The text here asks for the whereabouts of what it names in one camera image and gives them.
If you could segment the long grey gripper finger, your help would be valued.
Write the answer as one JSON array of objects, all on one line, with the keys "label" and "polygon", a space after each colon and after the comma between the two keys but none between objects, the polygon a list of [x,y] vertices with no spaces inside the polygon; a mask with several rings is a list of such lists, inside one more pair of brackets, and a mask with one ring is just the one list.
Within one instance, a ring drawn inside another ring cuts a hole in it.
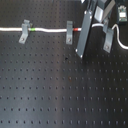
[{"label": "long grey gripper finger", "polygon": [[92,17],[93,17],[93,15],[92,15],[91,11],[84,12],[82,28],[81,28],[77,48],[76,48],[76,53],[80,58],[82,58],[83,54],[84,54],[86,42],[88,39],[90,27],[91,27]]}]

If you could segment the grey gripper body block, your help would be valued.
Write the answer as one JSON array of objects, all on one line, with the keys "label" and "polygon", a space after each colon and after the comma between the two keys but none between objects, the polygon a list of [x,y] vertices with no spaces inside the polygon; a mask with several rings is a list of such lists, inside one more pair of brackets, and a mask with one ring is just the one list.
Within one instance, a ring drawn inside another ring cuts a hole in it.
[{"label": "grey gripper body block", "polygon": [[88,0],[87,9],[98,22],[102,22],[110,14],[114,5],[115,0]]}]

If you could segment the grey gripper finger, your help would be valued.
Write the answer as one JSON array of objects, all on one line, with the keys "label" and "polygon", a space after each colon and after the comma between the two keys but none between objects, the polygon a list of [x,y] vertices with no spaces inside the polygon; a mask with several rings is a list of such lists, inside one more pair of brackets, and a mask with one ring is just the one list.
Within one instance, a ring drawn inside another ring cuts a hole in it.
[{"label": "grey gripper finger", "polygon": [[106,18],[104,19],[104,21],[103,21],[103,32],[104,32],[104,33],[107,32],[110,17],[111,17],[111,13],[109,13],[109,14],[107,15],[107,17],[106,17]]}]

